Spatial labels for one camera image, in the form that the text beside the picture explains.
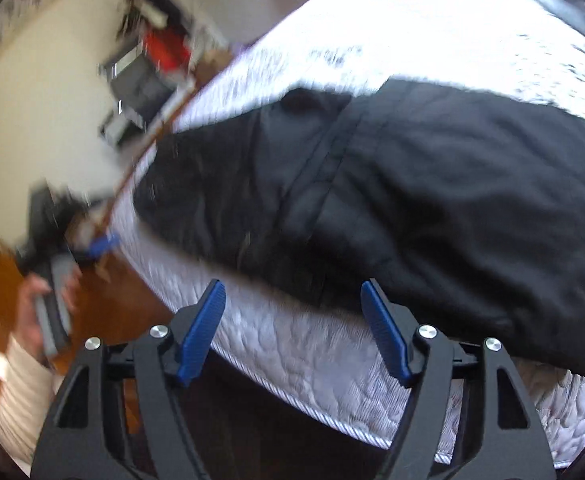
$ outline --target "black fabric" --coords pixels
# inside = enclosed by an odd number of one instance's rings
[[[388,81],[306,89],[157,144],[134,197],[190,254],[313,305],[376,278],[448,336],[585,374],[585,120]]]

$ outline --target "bed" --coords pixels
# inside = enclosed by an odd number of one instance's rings
[[[200,91],[173,129],[224,120],[297,86],[359,95],[390,77],[484,89],[585,118],[585,3],[311,0]],[[228,300],[214,350],[309,416],[387,448],[409,391],[387,374],[363,318],[311,308],[163,244],[132,204],[153,157],[150,148],[112,211],[127,262],[174,312],[221,279]],[[585,447],[585,377],[524,360],[517,367],[555,467],[570,465]],[[461,385],[453,384],[439,462],[450,462],[460,407]]]

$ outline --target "clamp arm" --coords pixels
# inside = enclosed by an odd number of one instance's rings
[[[363,284],[361,307],[387,371],[412,388],[377,480],[556,478],[537,410],[500,341],[451,341],[388,301],[375,280]],[[431,476],[453,378],[464,380],[453,457]]]
[[[201,299],[128,344],[86,341],[55,398],[32,463],[35,480],[151,480],[134,466],[123,379],[136,379],[141,418],[159,480],[209,480],[176,402],[204,365],[226,305],[212,280]]]

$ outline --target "person's hand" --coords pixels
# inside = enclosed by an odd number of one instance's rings
[[[76,311],[80,277],[81,271],[79,267],[75,267],[61,291],[61,297],[71,314]],[[39,326],[34,300],[37,296],[48,294],[50,291],[50,285],[36,274],[29,274],[17,291],[15,339],[26,352],[41,363],[45,361],[44,335]]]

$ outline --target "silver bolt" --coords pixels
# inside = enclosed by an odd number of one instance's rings
[[[489,337],[485,340],[485,347],[488,348],[488,350],[492,350],[493,352],[498,352],[501,350],[501,346],[503,346],[501,341],[495,339],[494,337]]]
[[[437,329],[430,325],[421,325],[419,327],[419,335],[426,339],[433,339],[437,335]]]
[[[154,327],[150,329],[150,335],[157,339],[166,337],[166,335],[168,335],[168,327],[166,325],[154,325]]]
[[[96,350],[101,346],[101,339],[98,337],[91,337],[86,339],[86,344],[84,345],[87,350]]]

